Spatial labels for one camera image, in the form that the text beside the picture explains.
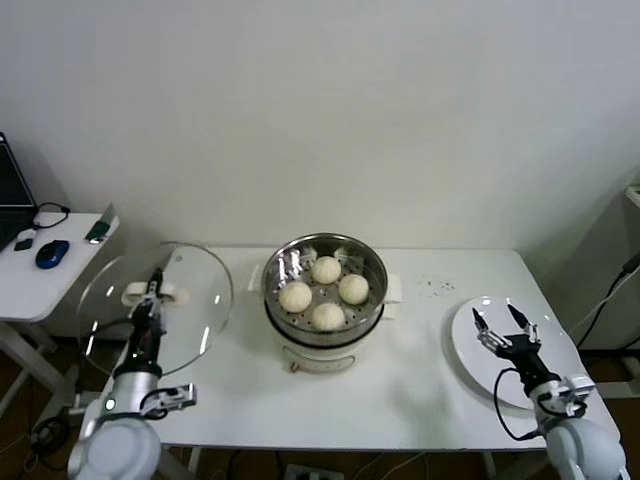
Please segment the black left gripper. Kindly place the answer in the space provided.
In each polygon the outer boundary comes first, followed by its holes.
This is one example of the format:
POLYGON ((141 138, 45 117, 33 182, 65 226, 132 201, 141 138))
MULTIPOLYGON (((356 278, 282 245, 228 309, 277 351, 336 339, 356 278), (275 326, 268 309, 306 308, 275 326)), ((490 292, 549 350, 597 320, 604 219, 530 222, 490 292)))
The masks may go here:
MULTIPOLYGON (((131 318, 151 316, 152 313, 154 319, 161 316, 163 282, 164 271, 156 268, 146 282, 134 282, 130 285, 131 318)), ((159 320, 148 320, 134 327, 126 354, 127 372, 163 372, 158 363, 163 334, 159 320)))

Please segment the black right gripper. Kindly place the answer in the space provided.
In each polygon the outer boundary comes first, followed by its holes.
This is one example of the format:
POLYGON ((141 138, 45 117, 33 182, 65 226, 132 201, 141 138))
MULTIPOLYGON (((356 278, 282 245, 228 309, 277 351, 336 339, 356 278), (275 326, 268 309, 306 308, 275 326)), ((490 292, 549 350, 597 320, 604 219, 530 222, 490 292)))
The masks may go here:
POLYGON ((488 350, 501 350, 501 358, 511 362, 519 374, 525 394, 530 394, 544 383, 559 382, 561 377, 551 372, 538 355, 541 348, 538 325, 531 323, 510 301, 507 309, 524 334, 507 335, 505 338, 495 333, 488 327, 483 314, 473 308, 478 340, 488 350))

